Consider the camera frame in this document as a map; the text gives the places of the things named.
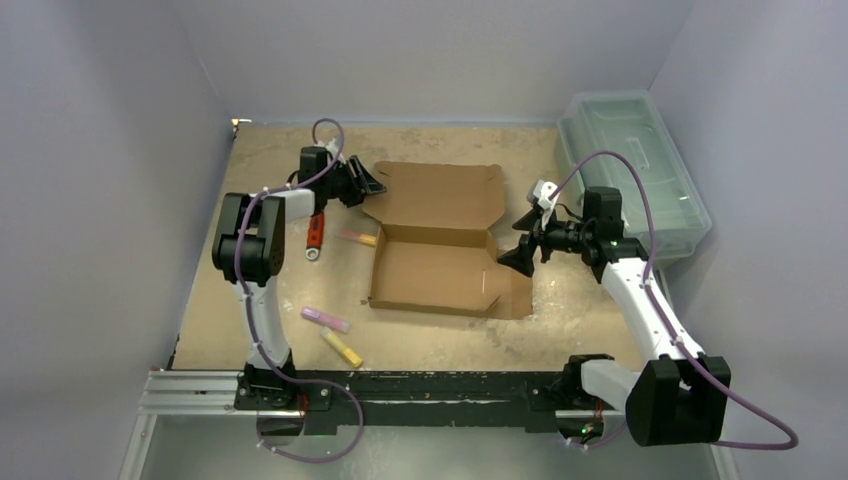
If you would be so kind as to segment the brown cardboard box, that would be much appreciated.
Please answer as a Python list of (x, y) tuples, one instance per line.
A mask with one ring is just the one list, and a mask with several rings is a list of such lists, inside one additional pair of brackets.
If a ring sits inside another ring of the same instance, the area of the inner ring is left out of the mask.
[(497, 262), (500, 166), (380, 161), (374, 176), (386, 190), (362, 205), (379, 223), (371, 307), (507, 320), (532, 314), (532, 279)]

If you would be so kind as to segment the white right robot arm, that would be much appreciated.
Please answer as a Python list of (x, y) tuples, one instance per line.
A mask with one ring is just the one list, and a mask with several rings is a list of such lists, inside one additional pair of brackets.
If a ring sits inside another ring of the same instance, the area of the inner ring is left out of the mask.
[(579, 221), (556, 217), (556, 186), (539, 180), (527, 200), (530, 211), (513, 225), (518, 245), (499, 264), (530, 277), (534, 256), (580, 255), (597, 282), (620, 308), (646, 364), (630, 372), (608, 354), (574, 355), (550, 392), (576, 407), (591, 401), (623, 412), (640, 446), (712, 443), (719, 439), (731, 380), (727, 362), (704, 354), (684, 331), (668, 302), (653, 287), (655, 277), (641, 243), (625, 236), (622, 196), (611, 187), (592, 187)]

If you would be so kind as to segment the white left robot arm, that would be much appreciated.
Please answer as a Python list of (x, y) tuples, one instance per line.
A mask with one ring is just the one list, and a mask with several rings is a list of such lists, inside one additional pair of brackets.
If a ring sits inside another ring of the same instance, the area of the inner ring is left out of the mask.
[(320, 216), (331, 200), (351, 208), (386, 191), (358, 157), (345, 159), (339, 147), (320, 142), (301, 149), (297, 173), (285, 186), (225, 195), (212, 261), (238, 296), (250, 341), (243, 395), (284, 409), (300, 391), (277, 300), (287, 223)]

